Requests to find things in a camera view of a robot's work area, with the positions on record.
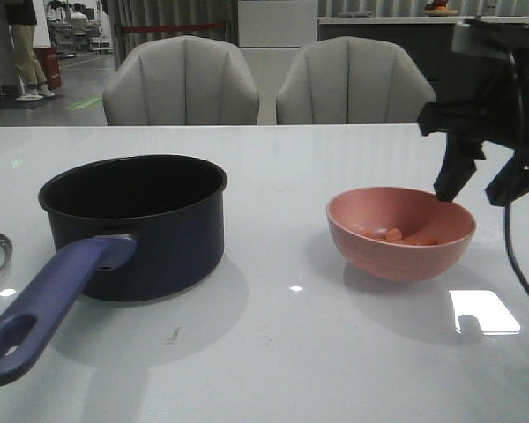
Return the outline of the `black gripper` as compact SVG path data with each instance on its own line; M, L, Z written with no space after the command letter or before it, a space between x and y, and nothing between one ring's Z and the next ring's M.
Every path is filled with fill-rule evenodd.
M452 202L474 175L475 161L485 159L482 140L514 147L523 130L523 145L529 148L529 52L518 52L515 59L518 85L509 62L485 58L475 82L455 85L456 100L430 102L420 112L424 136L449 132L434 182L440 201ZM508 205L528 194L529 153L514 152L485 191L491 205Z

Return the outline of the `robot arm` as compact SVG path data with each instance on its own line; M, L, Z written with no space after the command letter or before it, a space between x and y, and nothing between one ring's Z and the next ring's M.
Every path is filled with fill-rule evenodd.
M436 196L452 201L490 142L513 151L486 188L488 201L504 207L529 193L529 25L464 19L455 25L451 50L480 61L459 100L430 102L417 120L422 135L446 135Z

